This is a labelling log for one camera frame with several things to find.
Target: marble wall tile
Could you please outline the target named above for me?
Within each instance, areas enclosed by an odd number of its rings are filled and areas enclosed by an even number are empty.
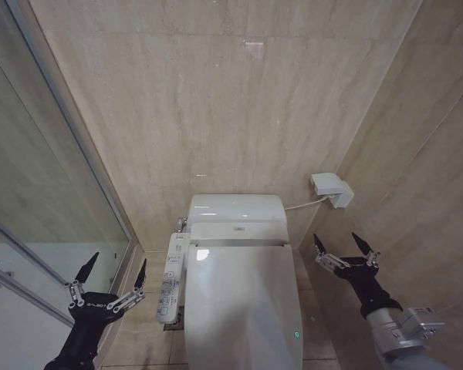
[[[355,294],[313,263],[313,232],[338,255],[357,253],[352,231],[382,251],[382,286],[439,311],[430,355],[463,368],[463,1],[424,2],[340,168],[353,203],[322,205],[301,251],[341,366],[377,359]]]
[[[275,37],[251,46],[229,36],[46,35],[147,251],[166,249],[194,193],[312,199],[309,174],[336,170],[396,48],[373,40]],[[293,244],[313,211],[289,215]]]
[[[44,28],[400,39],[419,0],[34,0]]]

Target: shower floor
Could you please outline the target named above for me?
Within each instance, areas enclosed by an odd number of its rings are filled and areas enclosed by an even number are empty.
[[[27,244],[66,280],[72,281],[80,267],[100,252],[86,290],[107,291],[115,275],[125,244],[32,243]],[[52,278],[30,264],[8,244],[0,244],[0,269],[11,271],[14,279],[59,310],[66,312],[66,295]],[[0,288],[0,370],[41,369],[55,358],[69,334],[69,327],[33,304]]]

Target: smart toilet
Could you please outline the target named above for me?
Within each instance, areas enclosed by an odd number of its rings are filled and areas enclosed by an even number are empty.
[[[183,287],[190,370],[302,368],[299,296],[279,197],[193,196],[185,229],[171,237],[160,322],[176,319]]]

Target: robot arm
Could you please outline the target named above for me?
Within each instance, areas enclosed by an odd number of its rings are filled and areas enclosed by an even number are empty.
[[[378,253],[352,233],[362,257],[337,257],[326,252],[314,234],[316,262],[338,278],[347,280],[360,300],[360,313],[372,329],[377,356],[388,369],[449,369],[421,355],[427,340],[444,326],[431,308],[406,308],[390,297],[377,282]]]
[[[98,344],[105,327],[144,299],[146,260],[132,291],[122,297],[94,291],[84,292],[83,283],[89,277],[98,254],[96,252],[81,267],[72,283],[66,283],[69,312],[74,318],[74,326],[62,351],[45,370],[94,370],[93,359],[97,356]]]

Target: bathroom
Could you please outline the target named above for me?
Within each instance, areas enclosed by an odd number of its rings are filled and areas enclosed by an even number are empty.
[[[302,368],[383,368],[314,233],[445,326],[426,355],[463,369],[463,0],[0,0],[0,370],[44,368],[73,319],[61,286],[145,299],[104,332],[105,370],[189,367],[157,304],[195,194],[319,199],[286,211]]]

